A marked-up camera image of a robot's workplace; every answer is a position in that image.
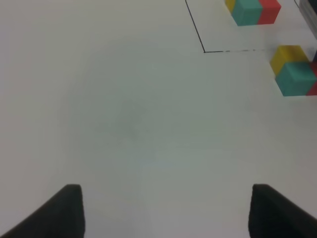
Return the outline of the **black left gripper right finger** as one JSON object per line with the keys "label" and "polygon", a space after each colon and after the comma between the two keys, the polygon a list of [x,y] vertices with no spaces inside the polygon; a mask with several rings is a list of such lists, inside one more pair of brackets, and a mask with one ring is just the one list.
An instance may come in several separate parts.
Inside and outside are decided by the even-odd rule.
{"label": "black left gripper right finger", "polygon": [[248,230],[251,238],[315,238],[317,219],[268,184],[254,184]]}

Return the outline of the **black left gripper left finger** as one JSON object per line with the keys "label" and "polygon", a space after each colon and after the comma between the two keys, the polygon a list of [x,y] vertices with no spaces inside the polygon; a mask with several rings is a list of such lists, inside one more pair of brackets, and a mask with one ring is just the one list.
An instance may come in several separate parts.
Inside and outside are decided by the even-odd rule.
{"label": "black left gripper left finger", "polygon": [[86,223],[82,188],[68,184],[2,238],[83,238]]}

